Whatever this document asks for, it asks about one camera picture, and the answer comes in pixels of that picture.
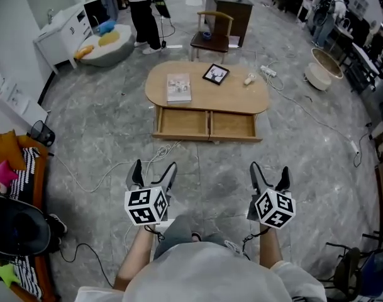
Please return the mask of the black woven chair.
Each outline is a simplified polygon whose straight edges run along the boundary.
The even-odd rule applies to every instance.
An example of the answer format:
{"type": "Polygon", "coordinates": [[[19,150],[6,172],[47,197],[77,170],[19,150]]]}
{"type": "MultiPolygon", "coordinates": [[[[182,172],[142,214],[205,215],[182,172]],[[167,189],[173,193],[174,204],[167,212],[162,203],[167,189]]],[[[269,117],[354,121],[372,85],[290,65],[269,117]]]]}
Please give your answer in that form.
{"type": "Polygon", "coordinates": [[[326,242],[327,246],[343,249],[333,275],[320,279],[325,287],[327,302],[353,302],[359,297],[363,286],[362,269],[371,252],[362,252],[358,247],[326,242]]]}

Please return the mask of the orange wooden sofa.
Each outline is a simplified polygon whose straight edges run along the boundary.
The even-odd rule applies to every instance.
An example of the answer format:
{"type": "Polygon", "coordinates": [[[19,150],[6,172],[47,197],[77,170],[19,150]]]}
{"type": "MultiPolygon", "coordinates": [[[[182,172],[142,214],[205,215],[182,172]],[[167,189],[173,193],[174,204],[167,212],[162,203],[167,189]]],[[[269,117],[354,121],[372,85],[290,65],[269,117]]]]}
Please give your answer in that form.
{"type": "MultiPolygon", "coordinates": [[[[17,136],[17,139],[21,151],[24,148],[33,147],[37,148],[40,153],[40,157],[35,160],[35,184],[33,189],[33,204],[31,205],[39,208],[47,214],[44,205],[45,190],[43,184],[45,181],[45,169],[48,158],[48,150],[44,145],[28,136],[17,136]]],[[[0,195],[10,198],[8,196],[9,189],[10,187],[6,187],[0,184],[0,195]]],[[[43,296],[41,300],[37,300],[35,296],[23,289],[20,284],[12,283],[11,289],[18,295],[19,298],[23,299],[25,302],[58,302],[58,295],[55,292],[53,279],[50,272],[50,254],[51,253],[33,256],[35,260],[35,271],[38,283],[43,290],[43,296]]],[[[2,262],[6,264],[13,264],[13,259],[0,258],[0,263],[2,262]]]]}

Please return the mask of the pink star cushion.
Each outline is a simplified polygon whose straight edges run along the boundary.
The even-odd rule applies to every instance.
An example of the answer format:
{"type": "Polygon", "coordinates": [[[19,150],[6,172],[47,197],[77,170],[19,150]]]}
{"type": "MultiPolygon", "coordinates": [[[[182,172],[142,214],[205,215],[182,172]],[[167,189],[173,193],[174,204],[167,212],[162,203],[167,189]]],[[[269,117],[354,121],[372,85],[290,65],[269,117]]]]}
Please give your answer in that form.
{"type": "Polygon", "coordinates": [[[0,163],[0,184],[10,187],[17,178],[18,175],[10,168],[9,162],[7,160],[2,161],[0,163]]]}

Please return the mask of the grey photo book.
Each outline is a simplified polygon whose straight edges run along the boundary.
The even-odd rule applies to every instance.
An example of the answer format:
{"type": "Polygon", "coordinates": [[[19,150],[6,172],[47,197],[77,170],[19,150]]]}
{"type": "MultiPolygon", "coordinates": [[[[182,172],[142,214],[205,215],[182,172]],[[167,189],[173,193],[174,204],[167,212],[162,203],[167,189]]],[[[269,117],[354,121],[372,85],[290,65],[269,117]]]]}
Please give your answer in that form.
{"type": "Polygon", "coordinates": [[[192,101],[189,74],[167,75],[167,104],[188,104],[192,101]]]}

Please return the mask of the white black-legged table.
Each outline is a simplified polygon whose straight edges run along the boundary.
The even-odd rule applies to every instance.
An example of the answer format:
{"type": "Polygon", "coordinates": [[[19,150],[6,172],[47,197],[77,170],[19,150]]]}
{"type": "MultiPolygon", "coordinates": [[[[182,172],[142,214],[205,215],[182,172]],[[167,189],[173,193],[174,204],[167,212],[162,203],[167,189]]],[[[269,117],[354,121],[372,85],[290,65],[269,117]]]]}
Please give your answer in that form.
{"type": "Polygon", "coordinates": [[[375,90],[375,80],[380,75],[380,71],[365,51],[352,43],[350,48],[350,64],[345,71],[348,80],[353,84],[353,89],[359,94],[366,88],[375,90]]]}

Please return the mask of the blue chair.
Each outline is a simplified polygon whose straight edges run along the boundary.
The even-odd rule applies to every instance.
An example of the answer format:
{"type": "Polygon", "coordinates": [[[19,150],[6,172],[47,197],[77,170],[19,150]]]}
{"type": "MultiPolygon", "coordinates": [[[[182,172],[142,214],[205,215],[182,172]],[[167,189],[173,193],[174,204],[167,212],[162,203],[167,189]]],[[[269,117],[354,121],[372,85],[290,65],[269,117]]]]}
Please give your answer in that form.
{"type": "Polygon", "coordinates": [[[360,294],[378,298],[383,293],[383,252],[372,254],[362,267],[360,294]]]}

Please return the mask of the person's blue jeans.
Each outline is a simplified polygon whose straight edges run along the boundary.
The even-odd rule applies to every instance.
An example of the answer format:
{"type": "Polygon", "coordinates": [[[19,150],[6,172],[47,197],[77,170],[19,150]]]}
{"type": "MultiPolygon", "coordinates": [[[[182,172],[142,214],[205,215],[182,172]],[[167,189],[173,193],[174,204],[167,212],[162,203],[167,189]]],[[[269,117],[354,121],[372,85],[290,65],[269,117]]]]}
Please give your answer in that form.
{"type": "MultiPolygon", "coordinates": [[[[192,229],[192,222],[193,219],[189,215],[177,216],[164,232],[164,239],[158,244],[153,259],[158,259],[162,254],[178,244],[191,243],[192,232],[197,232],[192,229]]],[[[201,238],[202,242],[216,243],[226,247],[225,239],[218,233],[201,235],[201,238]]]]}

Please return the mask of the orange square cushion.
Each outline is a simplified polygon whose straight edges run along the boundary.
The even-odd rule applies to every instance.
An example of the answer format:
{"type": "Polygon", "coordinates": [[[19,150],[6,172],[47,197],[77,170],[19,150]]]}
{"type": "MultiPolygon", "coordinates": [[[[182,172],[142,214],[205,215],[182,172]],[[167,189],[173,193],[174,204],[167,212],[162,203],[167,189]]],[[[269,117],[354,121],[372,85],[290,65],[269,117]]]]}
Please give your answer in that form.
{"type": "Polygon", "coordinates": [[[26,170],[26,163],[14,130],[0,134],[0,163],[4,160],[9,162],[12,170],[26,170]]]}

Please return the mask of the orange long cushion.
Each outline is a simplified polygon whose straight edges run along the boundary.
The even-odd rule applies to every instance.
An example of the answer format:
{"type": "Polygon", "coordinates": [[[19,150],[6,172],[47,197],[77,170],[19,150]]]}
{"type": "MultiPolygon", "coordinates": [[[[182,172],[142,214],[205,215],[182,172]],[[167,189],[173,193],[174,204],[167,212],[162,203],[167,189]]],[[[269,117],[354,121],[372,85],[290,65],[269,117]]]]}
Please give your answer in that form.
{"type": "Polygon", "coordinates": [[[76,60],[80,60],[86,55],[88,55],[89,53],[91,53],[93,50],[94,50],[94,45],[87,45],[85,47],[82,47],[76,51],[76,53],[74,54],[74,58],[76,60]]]}

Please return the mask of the small round white table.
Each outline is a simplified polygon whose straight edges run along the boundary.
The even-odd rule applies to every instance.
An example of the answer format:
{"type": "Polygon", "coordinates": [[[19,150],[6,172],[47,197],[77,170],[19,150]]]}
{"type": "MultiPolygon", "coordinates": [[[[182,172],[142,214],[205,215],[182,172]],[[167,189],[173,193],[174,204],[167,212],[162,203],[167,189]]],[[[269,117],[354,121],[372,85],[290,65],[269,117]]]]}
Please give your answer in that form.
{"type": "Polygon", "coordinates": [[[331,86],[331,78],[319,64],[309,63],[304,71],[308,82],[320,91],[326,91],[331,86]]]}

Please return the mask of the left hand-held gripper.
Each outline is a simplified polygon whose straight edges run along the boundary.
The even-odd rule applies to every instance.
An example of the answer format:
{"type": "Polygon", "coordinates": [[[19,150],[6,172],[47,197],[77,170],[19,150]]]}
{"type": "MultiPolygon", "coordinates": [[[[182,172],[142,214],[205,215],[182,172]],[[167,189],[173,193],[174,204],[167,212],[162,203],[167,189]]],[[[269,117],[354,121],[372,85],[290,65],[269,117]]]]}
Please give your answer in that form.
{"type": "Polygon", "coordinates": [[[126,177],[125,211],[134,226],[158,225],[169,220],[171,189],[177,175],[177,164],[172,162],[158,181],[144,187],[142,162],[138,159],[126,177]]]}

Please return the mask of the person's white shirt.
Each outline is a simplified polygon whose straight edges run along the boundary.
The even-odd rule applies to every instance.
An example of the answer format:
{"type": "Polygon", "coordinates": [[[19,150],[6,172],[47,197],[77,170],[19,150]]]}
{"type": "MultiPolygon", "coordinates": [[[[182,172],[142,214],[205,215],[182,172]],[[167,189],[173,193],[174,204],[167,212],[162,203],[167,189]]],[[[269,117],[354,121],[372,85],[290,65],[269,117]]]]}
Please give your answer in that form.
{"type": "Polygon", "coordinates": [[[74,302],[327,302],[290,262],[260,266],[211,242],[183,243],[145,266],[125,291],[81,287],[74,302]]]}

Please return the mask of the wooden drawer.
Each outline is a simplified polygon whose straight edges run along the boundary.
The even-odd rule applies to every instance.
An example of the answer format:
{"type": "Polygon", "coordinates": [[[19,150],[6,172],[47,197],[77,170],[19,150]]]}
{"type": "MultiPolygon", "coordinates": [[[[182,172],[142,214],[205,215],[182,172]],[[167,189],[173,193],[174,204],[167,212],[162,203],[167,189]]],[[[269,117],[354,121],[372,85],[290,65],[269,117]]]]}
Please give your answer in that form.
{"type": "Polygon", "coordinates": [[[209,141],[252,142],[262,138],[257,133],[256,116],[241,113],[210,112],[209,141]]]}
{"type": "Polygon", "coordinates": [[[156,107],[152,136],[162,140],[209,140],[209,111],[156,107]]]}

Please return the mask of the blue plush toy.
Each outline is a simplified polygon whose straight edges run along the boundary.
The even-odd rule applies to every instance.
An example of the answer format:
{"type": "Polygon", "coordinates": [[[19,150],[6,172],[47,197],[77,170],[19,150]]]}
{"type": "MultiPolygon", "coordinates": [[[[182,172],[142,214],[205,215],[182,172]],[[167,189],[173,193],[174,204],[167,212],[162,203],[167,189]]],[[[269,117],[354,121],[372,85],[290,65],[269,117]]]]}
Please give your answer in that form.
{"type": "Polygon", "coordinates": [[[110,33],[111,31],[114,30],[114,27],[116,25],[116,22],[113,20],[108,20],[103,23],[101,23],[97,28],[96,28],[96,33],[99,36],[103,36],[107,33],[110,33]]]}

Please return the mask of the green star cushion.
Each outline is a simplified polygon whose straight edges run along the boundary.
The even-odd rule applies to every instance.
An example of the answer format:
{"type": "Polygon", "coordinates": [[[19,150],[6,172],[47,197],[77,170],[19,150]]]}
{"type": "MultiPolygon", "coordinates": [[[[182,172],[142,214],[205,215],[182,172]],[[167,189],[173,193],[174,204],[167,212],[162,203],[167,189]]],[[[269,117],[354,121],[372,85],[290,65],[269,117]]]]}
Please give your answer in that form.
{"type": "Polygon", "coordinates": [[[14,272],[14,265],[12,264],[0,266],[0,278],[8,288],[11,287],[12,283],[21,284],[20,279],[14,272]]]}

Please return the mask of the white sink cabinet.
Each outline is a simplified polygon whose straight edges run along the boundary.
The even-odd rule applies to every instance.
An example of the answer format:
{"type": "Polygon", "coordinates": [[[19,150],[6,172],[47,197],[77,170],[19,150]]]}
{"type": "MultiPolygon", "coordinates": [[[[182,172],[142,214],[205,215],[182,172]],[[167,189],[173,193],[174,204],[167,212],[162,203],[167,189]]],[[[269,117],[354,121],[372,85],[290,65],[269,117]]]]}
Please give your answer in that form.
{"type": "Polygon", "coordinates": [[[87,13],[83,4],[76,4],[59,11],[52,22],[40,30],[40,35],[33,40],[41,55],[58,74],[56,65],[68,61],[77,67],[74,54],[85,39],[92,34],[87,13]]]}

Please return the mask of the person's right forearm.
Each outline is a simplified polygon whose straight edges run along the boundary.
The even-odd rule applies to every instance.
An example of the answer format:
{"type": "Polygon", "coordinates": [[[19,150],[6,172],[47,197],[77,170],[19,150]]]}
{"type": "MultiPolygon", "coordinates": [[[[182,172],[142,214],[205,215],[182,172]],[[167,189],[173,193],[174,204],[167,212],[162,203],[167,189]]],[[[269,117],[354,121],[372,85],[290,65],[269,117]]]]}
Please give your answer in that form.
{"type": "Polygon", "coordinates": [[[275,228],[262,224],[260,224],[260,231],[262,234],[260,236],[259,262],[261,266],[270,269],[283,260],[277,232],[275,228]]]}

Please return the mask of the person's left forearm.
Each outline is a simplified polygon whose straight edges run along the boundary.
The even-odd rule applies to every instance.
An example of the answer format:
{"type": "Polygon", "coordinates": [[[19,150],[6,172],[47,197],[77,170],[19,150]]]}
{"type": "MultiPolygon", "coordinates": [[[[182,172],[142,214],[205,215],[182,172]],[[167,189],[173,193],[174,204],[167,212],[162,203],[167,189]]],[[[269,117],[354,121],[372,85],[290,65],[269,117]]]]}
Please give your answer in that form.
{"type": "Polygon", "coordinates": [[[114,280],[113,288],[125,291],[135,276],[150,262],[154,234],[140,227],[114,280]]]}

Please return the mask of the grey white beanbag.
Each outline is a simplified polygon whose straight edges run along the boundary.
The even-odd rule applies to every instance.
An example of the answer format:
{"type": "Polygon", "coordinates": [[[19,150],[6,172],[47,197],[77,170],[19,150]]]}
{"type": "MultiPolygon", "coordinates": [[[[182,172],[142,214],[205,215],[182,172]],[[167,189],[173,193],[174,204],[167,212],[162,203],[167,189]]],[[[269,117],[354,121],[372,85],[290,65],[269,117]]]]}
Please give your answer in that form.
{"type": "Polygon", "coordinates": [[[127,59],[135,49],[135,37],[131,32],[131,26],[117,24],[113,31],[120,33],[119,40],[103,47],[98,45],[101,36],[91,35],[86,38],[79,48],[94,45],[94,50],[79,62],[96,67],[110,67],[127,59]]]}

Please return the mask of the yellow oval cushion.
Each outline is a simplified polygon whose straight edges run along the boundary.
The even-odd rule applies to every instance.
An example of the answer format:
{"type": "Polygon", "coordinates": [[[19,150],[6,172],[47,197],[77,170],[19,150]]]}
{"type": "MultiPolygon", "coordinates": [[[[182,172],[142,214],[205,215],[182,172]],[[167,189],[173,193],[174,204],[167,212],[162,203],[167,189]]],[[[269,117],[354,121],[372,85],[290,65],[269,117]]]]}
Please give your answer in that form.
{"type": "Polygon", "coordinates": [[[105,33],[103,36],[100,37],[98,40],[98,45],[100,47],[112,44],[114,42],[117,42],[120,38],[120,33],[117,31],[110,31],[109,33],[105,33]]]}

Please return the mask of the black white striped blanket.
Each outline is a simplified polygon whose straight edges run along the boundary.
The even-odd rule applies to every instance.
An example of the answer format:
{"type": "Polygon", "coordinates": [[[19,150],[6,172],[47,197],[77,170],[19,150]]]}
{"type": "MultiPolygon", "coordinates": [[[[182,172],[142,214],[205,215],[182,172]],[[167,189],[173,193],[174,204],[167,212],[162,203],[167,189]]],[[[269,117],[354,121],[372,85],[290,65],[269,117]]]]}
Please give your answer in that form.
{"type": "MultiPolygon", "coordinates": [[[[11,182],[8,196],[11,199],[33,204],[33,189],[35,184],[35,160],[40,157],[37,148],[24,148],[22,156],[26,164],[24,171],[15,170],[18,178],[11,182]]],[[[20,286],[27,292],[41,300],[43,290],[40,287],[35,271],[35,260],[33,256],[18,256],[13,259],[14,272],[20,280],[20,286]]]]}

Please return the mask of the dark wooden desk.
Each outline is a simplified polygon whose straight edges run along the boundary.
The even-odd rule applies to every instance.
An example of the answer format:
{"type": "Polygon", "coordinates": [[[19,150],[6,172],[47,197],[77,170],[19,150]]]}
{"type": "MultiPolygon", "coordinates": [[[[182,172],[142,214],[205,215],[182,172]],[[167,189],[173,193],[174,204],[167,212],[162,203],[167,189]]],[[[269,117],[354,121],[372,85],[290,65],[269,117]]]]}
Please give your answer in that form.
{"type": "Polygon", "coordinates": [[[247,34],[253,3],[249,0],[205,0],[206,11],[216,11],[233,18],[230,45],[242,47],[247,34]]]}

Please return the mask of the black picture frame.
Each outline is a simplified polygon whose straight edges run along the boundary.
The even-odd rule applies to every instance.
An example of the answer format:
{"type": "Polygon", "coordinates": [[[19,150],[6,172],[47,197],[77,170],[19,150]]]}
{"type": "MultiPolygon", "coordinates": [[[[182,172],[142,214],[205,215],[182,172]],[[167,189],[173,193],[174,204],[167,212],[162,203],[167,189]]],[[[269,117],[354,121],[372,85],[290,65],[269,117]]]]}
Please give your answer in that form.
{"type": "Polygon", "coordinates": [[[220,86],[229,73],[230,71],[228,69],[216,64],[212,64],[203,75],[203,79],[220,86]]]}

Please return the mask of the white round bucket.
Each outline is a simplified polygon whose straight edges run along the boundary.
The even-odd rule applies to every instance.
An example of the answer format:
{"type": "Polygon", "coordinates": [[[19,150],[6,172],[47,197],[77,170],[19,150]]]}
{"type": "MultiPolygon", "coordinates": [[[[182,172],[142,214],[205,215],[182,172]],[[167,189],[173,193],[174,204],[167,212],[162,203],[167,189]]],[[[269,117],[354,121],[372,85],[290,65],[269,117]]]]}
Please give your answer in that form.
{"type": "Polygon", "coordinates": [[[320,49],[318,47],[314,47],[311,49],[311,53],[314,57],[314,59],[319,63],[322,68],[324,68],[327,73],[329,73],[331,76],[335,77],[336,79],[342,79],[343,78],[343,71],[341,67],[338,65],[338,62],[327,52],[325,52],[323,49],[320,49]]]}

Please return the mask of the wooden coffee table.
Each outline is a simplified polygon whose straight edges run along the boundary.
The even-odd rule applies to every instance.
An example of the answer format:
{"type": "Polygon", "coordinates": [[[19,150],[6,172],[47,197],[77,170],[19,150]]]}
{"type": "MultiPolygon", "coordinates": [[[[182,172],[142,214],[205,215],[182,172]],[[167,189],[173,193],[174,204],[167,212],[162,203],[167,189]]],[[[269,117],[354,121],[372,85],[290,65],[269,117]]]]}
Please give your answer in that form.
{"type": "Polygon", "coordinates": [[[149,73],[145,83],[148,100],[163,108],[194,109],[255,115],[269,107],[268,88],[261,76],[255,82],[245,86],[244,80],[250,70],[239,65],[222,66],[230,71],[220,86],[203,79],[203,75],[212,64],[168,61],[156,65],[149,73]],[[188,104],[167,104],[167,75],[189,74],[192,101],[188,104]]]}

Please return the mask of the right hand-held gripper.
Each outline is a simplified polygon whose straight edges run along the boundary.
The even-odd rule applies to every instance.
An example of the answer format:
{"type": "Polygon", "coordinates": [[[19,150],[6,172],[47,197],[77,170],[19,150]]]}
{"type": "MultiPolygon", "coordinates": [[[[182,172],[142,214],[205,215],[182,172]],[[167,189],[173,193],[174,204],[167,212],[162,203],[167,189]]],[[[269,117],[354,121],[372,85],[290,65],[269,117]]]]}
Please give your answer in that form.
{"type": "Polygon", "coordinates": [[[256,194],[252,196],[247,219],[271,228],[282,229],[296,216],[296,201],[290,195],[282,194],[292,186],[290,169],[288,166],[283,168],[275,191],[271,190],[273,185],[267,182],[256,162],[250,164],[250,177],[256,194]]]}

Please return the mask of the white water dispenser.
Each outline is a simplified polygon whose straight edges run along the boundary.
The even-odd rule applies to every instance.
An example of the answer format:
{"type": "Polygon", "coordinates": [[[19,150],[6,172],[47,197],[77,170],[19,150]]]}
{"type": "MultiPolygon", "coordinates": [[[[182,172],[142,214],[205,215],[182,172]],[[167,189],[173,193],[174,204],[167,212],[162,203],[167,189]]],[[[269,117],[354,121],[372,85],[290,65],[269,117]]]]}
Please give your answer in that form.
{"type": "Polygon", "coordinates": [[[0,133],[14,130],[24,135],[35,123],[45,123],[47,118],[48,113],[37,101],[0,72],[0,133]]]}

